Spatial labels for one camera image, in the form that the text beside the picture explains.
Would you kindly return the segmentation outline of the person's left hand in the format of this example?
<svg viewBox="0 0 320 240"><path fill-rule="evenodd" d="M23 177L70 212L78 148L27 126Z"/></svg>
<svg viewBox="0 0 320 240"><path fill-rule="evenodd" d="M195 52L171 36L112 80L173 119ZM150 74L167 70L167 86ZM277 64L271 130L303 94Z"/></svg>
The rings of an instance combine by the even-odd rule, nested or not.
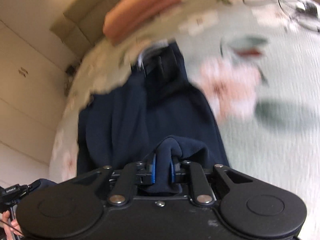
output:
<svg viewBox="0 0 320 240"><path fill-rule="evenodd" d="M23 238L24 235L21 232L21 228L17 219L11 220L10 216L11 213L9 210L2 213L3 229L5 232L6 239L13 240L15 239L15 236Z"/></svg>

